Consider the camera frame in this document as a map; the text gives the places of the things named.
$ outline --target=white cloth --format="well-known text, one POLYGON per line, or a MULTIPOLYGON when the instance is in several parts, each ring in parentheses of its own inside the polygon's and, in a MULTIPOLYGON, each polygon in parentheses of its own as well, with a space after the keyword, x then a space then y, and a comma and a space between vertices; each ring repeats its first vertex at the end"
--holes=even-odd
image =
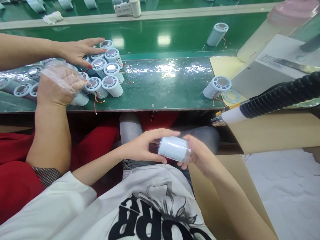
POLYGON ((124 171, 96 199, 68 172, 0 226, 1 240, 215 239, 192 189, 176 168, 150 165, 124 171))
POLYGON ((320 239, 320 164, 302 149, 244 156, 280 240, 320 239))

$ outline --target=green work surface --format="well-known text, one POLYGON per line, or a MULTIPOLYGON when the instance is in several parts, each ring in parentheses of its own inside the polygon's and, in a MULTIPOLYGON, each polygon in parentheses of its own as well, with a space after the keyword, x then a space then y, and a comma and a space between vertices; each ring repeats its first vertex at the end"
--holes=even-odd
MULTIPOLYGON (((129 60, 126 64, 123 94, 114 98, 110 94, 105 102, 97 103, 97 112, 102 111, 149 111, 149 110, 212 110, 224 107, 220 101, 206 98, 202 91, 214 77, 208 57, 177 59, 129 60)), ((0 76, 21 77, 27 82, 22 71, 2 72, 0 76)), ((94 95, 89 94, 89 103, 83 107, 67 107, 68 111, 94 111, 94 95)), ((0 112, 30 112, 36 104, 26 99, 0 93, 0 112)))
MULTIPOLYGON (((5 10, 0 11, 0 22, 41 19, 44 15, 48 15, 55 11, 60 11, 63 17, 87 16, 97 14, 115 13, 111 0, 96 0, 97 9, 89 10, 83 0, 74 0, 72 10, 64 10, 58 1, 45 1, 46 12, 35 12, 27 2, 19 2, 14 4, 4 4, 5 10)), ((141 3, 141 11, 156 11, 183 8, 198 7, 217 7, 243 4, 272 3, 281 2, 280 0, 215 0, 208 2, 206 0, 147 0, 147 3, 141 3)))
POLYGON ((30 28, 3 32, 28 37, 48 38, 55 41, 77 41, 89 37, 105 37, 114 42, 121 55, 212 52, 211 56, 214 56, 216 53, 220 54, 223 51, 225 55, 230 52, 229 55, 233 56, 234 51, 243 46, 263 23, 266 16, 267 13, 232 14, 184 19, 30 28), (206 40, 213 26, 218 22, 229 25, 229 30, 225 35, 227 48, 224 47, 223 40, 217 47, 206 45, 206 40))

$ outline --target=hand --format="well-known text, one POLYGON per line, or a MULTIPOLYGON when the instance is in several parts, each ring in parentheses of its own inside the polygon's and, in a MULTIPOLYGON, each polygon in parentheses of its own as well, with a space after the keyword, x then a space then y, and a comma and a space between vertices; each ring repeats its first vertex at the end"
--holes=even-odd
POLYGON ((169 136, 179 136, 180 132, 170 129, 159 128, 146 131, 134 140, 118 147, 118 151, 123 159, 131 159, 135 161, 152 161, 167 164, 165 157, 149 152, 149 143, 157 142, 157 139, 169 136))
MULTIPOLYGON (((186 135, 183 138, 189 142, 189 148, 191 149, 190 162, 193 162, 202 174, 209 178, 214 174, 213 170, 222 164, 203 142, 191 135, 186 135)), ((178 162, 177 165, 181 166, 182 169, 187 169, 186 163, 178 162)))
POLYGON ((86 84, 87 80, 83 79, 73 69, 63 65, 47 66, 40 76, 37 96, 38 106, 65 107, 72 102, 75 94, 86 84))
POLYGON ((77 42, 56 42, 56 56, 71 64, 92 69, 92 65, 82 58, 85 55, 105 53, 106 50, 103 48, 93 48, 104 40, 104 38, 87 38, 77 42))

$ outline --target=white label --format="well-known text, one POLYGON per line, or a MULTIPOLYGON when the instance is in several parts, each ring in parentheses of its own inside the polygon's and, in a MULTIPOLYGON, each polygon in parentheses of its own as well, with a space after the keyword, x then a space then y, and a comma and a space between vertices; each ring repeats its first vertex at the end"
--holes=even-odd
POLYGON ((275 58, 271 57, 267 54, 262 55, 260 58, 257 59, 257 61, 263 62, 266 65, 274 68, 274 69, 281 69, 283 68, 283 65, 281 65, 280 63, 274 62, 275 58))
POLYGON ((132 15, 130 3, 114 5, 114 11, 116 12, 117 16, 132 15))

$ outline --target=checkered cuff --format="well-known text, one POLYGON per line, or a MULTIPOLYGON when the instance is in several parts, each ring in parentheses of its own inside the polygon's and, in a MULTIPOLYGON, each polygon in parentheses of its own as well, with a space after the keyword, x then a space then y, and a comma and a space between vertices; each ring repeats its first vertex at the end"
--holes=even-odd
POLYGON ((61 173, 55 168, 32 167, 32 169, 45 188, 49 187, 55 180, 61 177, 61 173))

